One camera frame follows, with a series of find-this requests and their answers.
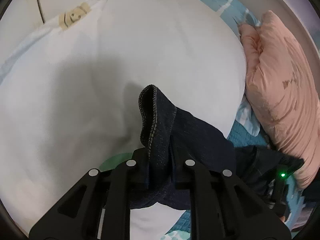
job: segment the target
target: blue and white checkered fabric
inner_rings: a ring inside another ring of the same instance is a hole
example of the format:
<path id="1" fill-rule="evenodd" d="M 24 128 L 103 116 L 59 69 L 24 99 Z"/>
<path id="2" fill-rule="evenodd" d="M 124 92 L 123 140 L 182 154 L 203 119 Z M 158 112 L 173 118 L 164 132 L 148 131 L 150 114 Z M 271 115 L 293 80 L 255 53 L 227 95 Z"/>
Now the blue and white checkered fabric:
<path id="1" fill-rule="evenodd" d="M 260 26 L 261 22 L 238 0 L 200 0 L 216 11 L 221 19 L 231 28 L 234 34 L 240 39 L 238 25 L 247 23 L 252 26 Z M 257 136 L 260 131 L 260 123 L 257 120 L 246 96 L 236 114 L 236 121 L 253 136 Z"/>

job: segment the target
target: dark garment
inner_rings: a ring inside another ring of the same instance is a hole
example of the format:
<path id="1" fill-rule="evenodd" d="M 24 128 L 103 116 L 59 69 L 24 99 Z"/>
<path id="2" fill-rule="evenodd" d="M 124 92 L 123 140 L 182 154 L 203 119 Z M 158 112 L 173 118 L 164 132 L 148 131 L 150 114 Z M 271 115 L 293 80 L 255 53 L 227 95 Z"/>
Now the dark garment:
<path id="1" fill-rule="evenodd" d="M 320 169 L 311 184 L 303 191 L 307 202 L 320 202 Z"/>
<path id="2" fill-rule="evenodd" d="M 278 164 L 289 165 L 291 171 L 303 164 L 302 160 L 266 148 L 235 149 L 218 129 L 174 106 L 154 85 L 141 92 L 139 107 L 143 121 L 140 139 L 149 156 L 149 189 L 132 194 L 131 208 L 159 202 L 175 209 L 190 209 L 189 191 L 176 190 L 172 181 L 173 149 L 185 149 L 191 159 L 209 170 L 237 171 L 257 194 L 266 192 Z"/>

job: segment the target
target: white circular cap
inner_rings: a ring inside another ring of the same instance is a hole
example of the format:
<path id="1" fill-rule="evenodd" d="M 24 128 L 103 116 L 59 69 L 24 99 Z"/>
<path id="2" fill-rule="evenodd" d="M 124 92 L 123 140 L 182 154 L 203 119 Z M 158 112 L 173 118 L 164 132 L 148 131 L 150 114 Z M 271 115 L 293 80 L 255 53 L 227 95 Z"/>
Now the white circular cap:
<path id="1" fill-rule="evenodd" d="M 134 166 L 134 165 L 136 165 L 137 163 L 136 163 L 136 161 L 135 160 L 128 160 L 127 161 L 127 166 L 129 166 L 129 167 L 132 167 L 132 166 Z"/>
<path id="2" fill-rule="evenodd" d="M 230 177 L 232 175 L 232 172 L 230 170 L 224 170 L 222 174 L 226 177 Z"/>
<path id="3" fill-rule="evenodd" d="M 187 166 L 193 166 L 193 165 L 195 165 L 196 163 L 195 163 L 194 160 L 186 160 L 186 161 L 185 161 L 185 164 L 186 164 Z"/>
<path id="4" fill-rule="evenodd" d="M 89 175 L 92 177 L 97 176 L 98 173 L 99 173 L 99 171 L 97 169 L 89 170 Z"/>

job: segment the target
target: white sheet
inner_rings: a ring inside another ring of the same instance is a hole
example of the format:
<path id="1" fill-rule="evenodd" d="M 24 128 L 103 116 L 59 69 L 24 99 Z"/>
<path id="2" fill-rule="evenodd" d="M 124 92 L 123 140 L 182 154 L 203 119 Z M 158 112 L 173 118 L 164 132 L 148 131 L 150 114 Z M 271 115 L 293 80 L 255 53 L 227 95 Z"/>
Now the white sheet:
<path id="1" fill-rule="evenodd" d="M 243 48 L 201 1 L 88 4 L 67 30 L 47 22 L 0 69 L 0 197 L 27 232 L 90 168 L 141 146 L 146 85 L 225 137 L 244 92 Z"/>

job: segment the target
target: wrinkled pink fabric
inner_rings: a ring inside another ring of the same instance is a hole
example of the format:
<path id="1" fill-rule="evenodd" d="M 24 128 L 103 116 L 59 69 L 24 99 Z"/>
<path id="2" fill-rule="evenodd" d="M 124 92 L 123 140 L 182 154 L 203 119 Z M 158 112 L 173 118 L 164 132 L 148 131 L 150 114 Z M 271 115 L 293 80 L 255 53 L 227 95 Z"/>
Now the wrinkled pink fabric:
<path id="1" fill-rule="evenodd" d="M 295 172 L 306 188 L 320 167 L 320 104 L 307 58 L 272 11 L 257 30 L 239 27 L 247 58 L 246 96 L 278 150 L 303 158 Z"/>

